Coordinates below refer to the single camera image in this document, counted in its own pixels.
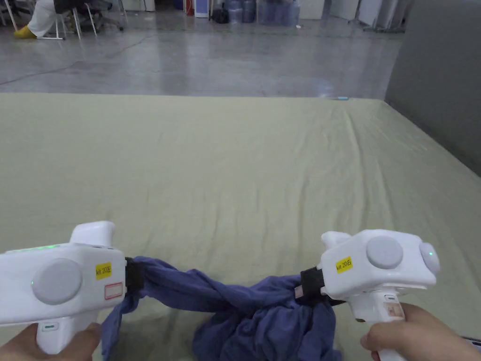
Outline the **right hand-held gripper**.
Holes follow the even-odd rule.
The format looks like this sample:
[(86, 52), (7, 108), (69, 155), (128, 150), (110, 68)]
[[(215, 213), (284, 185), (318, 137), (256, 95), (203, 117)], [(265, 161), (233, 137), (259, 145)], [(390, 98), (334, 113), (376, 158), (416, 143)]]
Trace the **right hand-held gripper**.
[(436, 284), (441, 270), (434, 246), (393, 230), (362, 230), (355, 235), (329, 231), (317, 266), (301, 272), (295, 299), (304, 305), (349, 305), (358, 322), (404, 321), (399, 297)]

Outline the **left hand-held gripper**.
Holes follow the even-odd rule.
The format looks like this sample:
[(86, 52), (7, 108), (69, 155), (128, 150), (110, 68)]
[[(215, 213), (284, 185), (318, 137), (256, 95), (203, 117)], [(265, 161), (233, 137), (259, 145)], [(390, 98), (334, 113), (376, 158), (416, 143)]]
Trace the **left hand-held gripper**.
[(68, 243), (2, 253), (1, 326), (37, 323), (40, 349), (58, 354), (102, 309), (141, 290), (142, 266), (112, 246), (114, 233), (110, 221), (85, 223)]

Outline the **person's left hand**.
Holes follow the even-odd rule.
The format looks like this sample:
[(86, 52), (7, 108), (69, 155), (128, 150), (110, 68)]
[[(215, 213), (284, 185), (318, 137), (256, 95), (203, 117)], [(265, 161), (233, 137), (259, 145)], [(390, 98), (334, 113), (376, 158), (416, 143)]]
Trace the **person's left hand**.
[(0, 348), (2, 361), (91, 361), (101, 340), (101, 325), (91, 323), (58, 354), (44, 353), (37, 345), (38, 324), (28, 325)]

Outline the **person's right hand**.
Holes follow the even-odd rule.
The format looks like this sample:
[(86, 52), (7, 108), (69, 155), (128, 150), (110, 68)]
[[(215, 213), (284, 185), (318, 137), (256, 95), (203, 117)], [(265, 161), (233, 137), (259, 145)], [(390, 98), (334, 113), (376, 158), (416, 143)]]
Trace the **person's right hand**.
[(402, 303), (405, 321), (374, 324), (361, 346), (380, 360), (381, 350), (394, 350), (407, 361), (479, 361), (480, 350), (438, 318), (416, 305)]

